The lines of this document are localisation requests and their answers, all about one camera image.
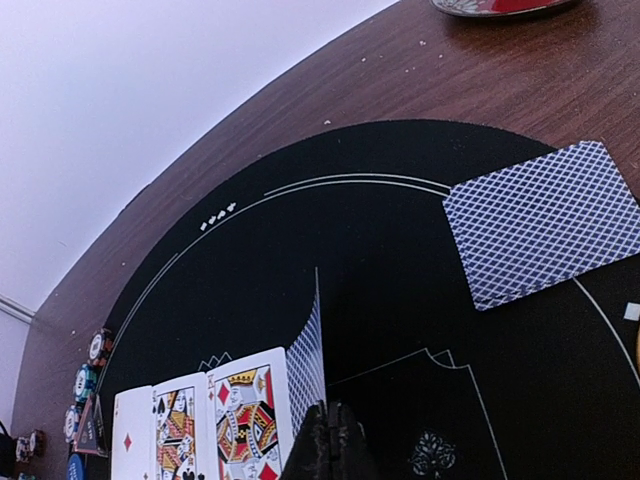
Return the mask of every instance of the round black table mat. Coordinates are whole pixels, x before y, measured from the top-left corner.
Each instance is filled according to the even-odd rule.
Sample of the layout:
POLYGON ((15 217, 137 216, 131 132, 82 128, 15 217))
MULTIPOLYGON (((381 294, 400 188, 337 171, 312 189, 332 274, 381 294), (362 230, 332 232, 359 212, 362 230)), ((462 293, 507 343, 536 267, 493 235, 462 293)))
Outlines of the round black table mat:
MULTIPOLYGON (((455 445, 444 478, 638 478, 636 324, 622 320, 638 259, 480 313, 442 208, 447 186, 553 150, 477 125, 378 122, 236 174, 158 242, 109 316, 109 442, 117 392, 291 345, 317 274, 328 397, 352 406, 385 478, 420 478, 409 458, 425 432, 455 445)), ((108 462, 89 459, 88 476, 108 478, 108 462)))

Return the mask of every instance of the blue poker chip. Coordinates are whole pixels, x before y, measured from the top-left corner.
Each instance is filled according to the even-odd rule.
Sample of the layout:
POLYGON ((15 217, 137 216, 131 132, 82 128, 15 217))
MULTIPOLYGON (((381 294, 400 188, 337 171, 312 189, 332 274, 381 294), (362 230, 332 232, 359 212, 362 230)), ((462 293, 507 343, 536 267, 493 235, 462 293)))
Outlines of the blue poker chip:
POLYGON ((76 373, 76 382, 73 385, 73 395, 76 403, 85 403, 96 390, 98 375, 89 365, 84 364, 76 373))
POLYGON ((80 407, 72 405, 67 410, 64 417, 64 439, 67 443, 72 443, 78 433, 78 425, 80 424, 80 407))
POLYGON ((84 480, 84 465, 80 455, 74 453, 67 463, 67 480, 84 480))

